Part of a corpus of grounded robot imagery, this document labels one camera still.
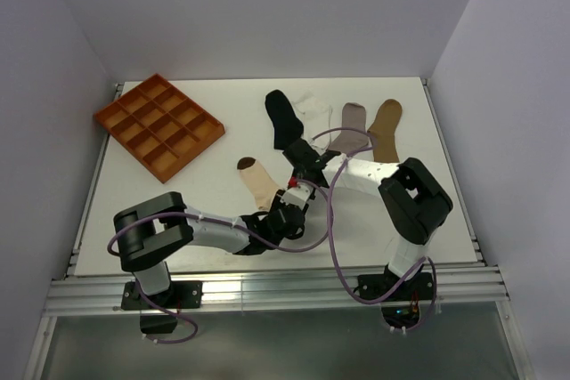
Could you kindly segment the grey sock red stripes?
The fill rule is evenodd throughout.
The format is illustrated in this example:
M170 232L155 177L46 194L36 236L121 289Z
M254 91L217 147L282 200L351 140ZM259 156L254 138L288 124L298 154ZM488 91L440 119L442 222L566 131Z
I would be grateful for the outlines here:
M369 138L366 133L366 109L364 106L348 102L342 109L341 126L343 130L330 143L328 149L349 153L365 147Z

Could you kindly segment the orange compartment tray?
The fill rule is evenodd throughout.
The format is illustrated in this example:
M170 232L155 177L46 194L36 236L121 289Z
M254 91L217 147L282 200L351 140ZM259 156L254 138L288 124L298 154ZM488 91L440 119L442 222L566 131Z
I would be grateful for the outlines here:
M159 74L94 113L94 119L162 183L225 134L219 120Z

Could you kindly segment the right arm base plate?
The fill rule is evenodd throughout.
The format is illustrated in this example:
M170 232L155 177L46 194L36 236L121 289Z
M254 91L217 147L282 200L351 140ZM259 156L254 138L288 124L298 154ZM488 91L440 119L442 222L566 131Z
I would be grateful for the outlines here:
M363 274L357 277L354 292L364 300L373 300L387 293L398 278L390 271L376 274ZM436 288L433 275L419 271L400 285L386 302L428 301L434 296Z

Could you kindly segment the tan brown sock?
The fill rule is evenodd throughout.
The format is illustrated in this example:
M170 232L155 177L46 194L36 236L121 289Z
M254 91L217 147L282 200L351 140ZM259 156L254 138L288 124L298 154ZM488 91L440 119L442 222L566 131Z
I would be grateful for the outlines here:
M388 99L379 107L375 119L368 129L373 136L373 157L379 163L398 163L399 157L395 145L395 131L402 117L401 104Z

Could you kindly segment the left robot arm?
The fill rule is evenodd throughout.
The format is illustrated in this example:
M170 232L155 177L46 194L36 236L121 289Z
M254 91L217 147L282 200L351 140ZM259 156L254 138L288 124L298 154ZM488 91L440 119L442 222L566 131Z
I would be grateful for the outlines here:
M175 293L166 259L181 248L253 256L279 247L284 239L301 238L308 205L283 202L282 194L280 190L267 211L230 218L203 214L185 205L181 193L169 191L115 214L115 255L121 269L134 275L142 299L163 308Z

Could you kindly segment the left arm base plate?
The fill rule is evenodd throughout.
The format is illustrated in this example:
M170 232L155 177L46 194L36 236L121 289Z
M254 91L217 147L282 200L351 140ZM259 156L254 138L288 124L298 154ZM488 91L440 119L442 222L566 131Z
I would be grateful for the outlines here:
M169 310L198 309L201 306L203 282L198 280L173 281L168 290L148 298L157 306ZM124 311L150 310L152 306L140 297L134 281L127 282L121 300Z

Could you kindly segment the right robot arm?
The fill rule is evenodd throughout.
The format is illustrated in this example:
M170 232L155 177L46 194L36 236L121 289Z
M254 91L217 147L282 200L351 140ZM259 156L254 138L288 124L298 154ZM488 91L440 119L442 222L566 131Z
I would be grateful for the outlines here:
M407 298L428 259L430 240L453 210L451 198L424 163L417 158L378 163L335 150L319 153L303 139L293 142L283 155L298 180L329 192L340 187L381 198L399 235L383 279L390 296Z

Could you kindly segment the black sock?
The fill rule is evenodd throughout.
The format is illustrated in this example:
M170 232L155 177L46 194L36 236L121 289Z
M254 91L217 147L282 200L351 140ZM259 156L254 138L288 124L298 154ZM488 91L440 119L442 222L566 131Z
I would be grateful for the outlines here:
M265 96L265 109L273 124L273 147L276 150L285 150L302 137L303 123L281 90L273 90Z

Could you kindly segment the white sock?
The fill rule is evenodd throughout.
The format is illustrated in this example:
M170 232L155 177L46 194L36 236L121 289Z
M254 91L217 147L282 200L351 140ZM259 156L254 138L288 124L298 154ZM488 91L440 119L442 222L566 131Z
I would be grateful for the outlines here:
M304 139L318 150L325 150L330 145L330 134L321 137L315 135L330 129L332 107L312 93L305 93L293 101L293 107L299 114L304 127Z

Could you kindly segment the aluminium frame rail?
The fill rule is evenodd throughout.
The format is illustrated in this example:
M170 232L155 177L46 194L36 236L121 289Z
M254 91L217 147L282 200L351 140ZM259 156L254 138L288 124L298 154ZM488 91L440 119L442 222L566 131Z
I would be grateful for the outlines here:
M509 299L497 267L437 268L437 302L489 303ZM198 312L281 311L356 307L332 269L175 275L202 283ZM125 276L71 277L54 281L45 300L46 317L126 315L120 309Z

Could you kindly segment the cream brown striped sock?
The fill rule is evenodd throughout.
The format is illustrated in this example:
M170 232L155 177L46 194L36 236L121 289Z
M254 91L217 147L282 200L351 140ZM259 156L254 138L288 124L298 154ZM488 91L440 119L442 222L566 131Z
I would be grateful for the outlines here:
M255 158L241 158L236 165L242 182L255 200L259 211L269 211L276 198L284 190L267 173L263 165Z

